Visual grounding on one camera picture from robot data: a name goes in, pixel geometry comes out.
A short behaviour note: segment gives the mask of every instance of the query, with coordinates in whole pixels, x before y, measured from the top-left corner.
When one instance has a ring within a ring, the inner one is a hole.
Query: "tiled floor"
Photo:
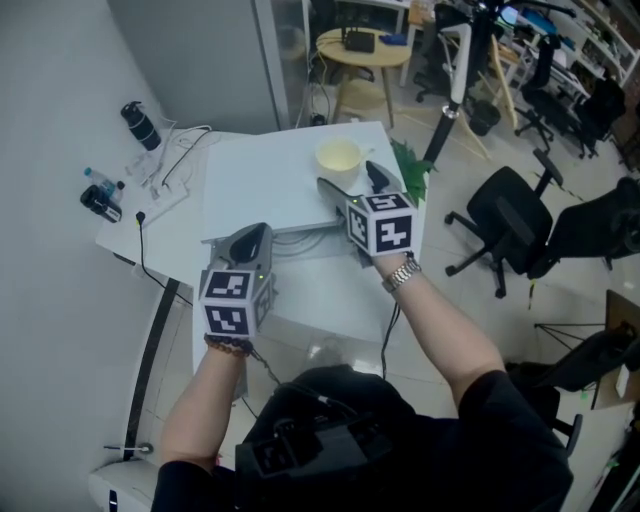
[[[413,100],[415,92],[416,87],[411,84],[406,89],[393,87],[396,109],[418,106]],[[318,96],[317,108],[326,105],[323,101]],[[427,98],[426,103],[429,102],[439,105],[442,100]],[[368,113],[366,119],[380,119],[388,123],[385,108]],[[422,155],[432,132],[422,124],[397,115],[396,126],[390,135],[400,141],[408,141],[416,153]],[[464,135],[460,133],[454,130],[453,137],[464,142]],[[527,132],[516,138],[505,121],[501,121],[483,139],[493,155],[492,162],[478,158],[455,140],[447,142],[437,162],[439,172],[433,171],[429,180],[421,263],[431,281],[494,340],[505,359],[553,362],[564,355],[565,349],[543,333],[534,332],[534,322],[604,321],[607,288],[614,288],[637,301],[640,298],[635,297],[636,284],[640,285],[640,256],[614,262],[612,273],[600,260],[563,261],[537,284],[530,308],[529,282],[523,276],[508,273],[507,298],[498,300],[494,297],[493,275],[482,262],[451,278],[444,273],[447,265],[462,260],[477,247],[477,240],[459,225],[445,226],[444,215],[451,210],[464,213],[474,191],[503,165],[509,165],[534,184],[537,181],[534,172],[541,170],[532,155],[537,142],[534,137]],[[550,156],[565,178],[566,189],[591,199],[613,188],[625,171],[617,165],[613,146],[600,144],[599,151],[599,158],[581,161],[575,158],[576,148],[556,138]],[[578,201],[554,187],[545,192],[543,200],[554,217],[564,207]],[[389,381],[419,413],[454,417],[456,410],[449,388],[420,351],[406,321],[401,319],[396,329],[403,336],[400,343],[391,345],[388,350]],[[380,374],[380,342],[339,339],[332,333],[271,316],[264,325],[262,337],[255,344],[270,362],[274,373],[281,380],[289,380],[304,369],[338,360],[352,364],[359,371]],[[189,310],[175,303],[154,363],[138,442],[150,441],[159,446],[164,420],[191,375],[191,315]],[[259,413],[273,391],[274,383],[254,360],[249,360],[248,382],[249,406]],[[627,421],[627,406],[590,411],[590,403],[589,394],[563,393],[560,416],[568,421],[578,412],[585,415],[583,431],[571,457],[575,482],[565,503],[565,511],[588,509],[595,495],[592,488],[610,454],[621,442]],[[253,421],[246,405],[237,402],[221,450],[223,465],[234,466],[234,446],[242,441]],[[150,459],[158,463],[157,452]]]

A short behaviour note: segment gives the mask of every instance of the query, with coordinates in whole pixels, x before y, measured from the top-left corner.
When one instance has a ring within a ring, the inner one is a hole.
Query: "green plant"
[[[424,175],[425,173],[430,173],[435,167],[431,162],[418,160],[415,151],[409,147],[407,141],[400,143],[391,139],[391,147],[398,161],[398,167],[400,167],[402,179],[407,187],[407,193],[418,205],[420,199],[424,201],[425,191],[427,190],[424,184]]]

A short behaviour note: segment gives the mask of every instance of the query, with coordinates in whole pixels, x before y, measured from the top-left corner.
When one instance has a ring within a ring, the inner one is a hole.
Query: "sleeve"
[[[217,487],[215,477],[200,466],[168,462],[158,472],[151,512],[230,510]]]
[[[560,510],[573,482],[565,447],[506,373],[479,377],[459,416],[465,476],[494,510]]]

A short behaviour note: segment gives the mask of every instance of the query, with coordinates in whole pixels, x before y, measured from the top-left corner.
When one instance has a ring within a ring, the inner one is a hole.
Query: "silver wristwatch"
[[[413,258],[413,256],[407,255],[407,261],[382,281],[382,286],[389,293],[395,292],[403,283],[406,283],[413,274],[421,271],[422,267]]]

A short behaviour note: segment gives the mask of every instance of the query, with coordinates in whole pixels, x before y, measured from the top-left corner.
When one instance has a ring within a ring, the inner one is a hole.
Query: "black t-shirt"
[[[387,382],[348,367],[311,370],[295,382],[358,413],[373,412],[401,452],[389,488],[371,489],[358,508],[556,511],[569,491],[573,476],[564,447],[504,372],[487,373],[469,387],[459,419],[419,416]],[[277,391],[246,441],[272,437],[278,419],[300,422],[326,412],[318,407],[323,405],[304,395]],[[188,462],[165,464],[152,512],[232,511],[233,475],[222,468],[210,474]],[[326,500],[322,507],[321,498]],[[332,497],[329,488],[291,508],[327,510],[332,499],[331,508],[342,508],[342,496]]]

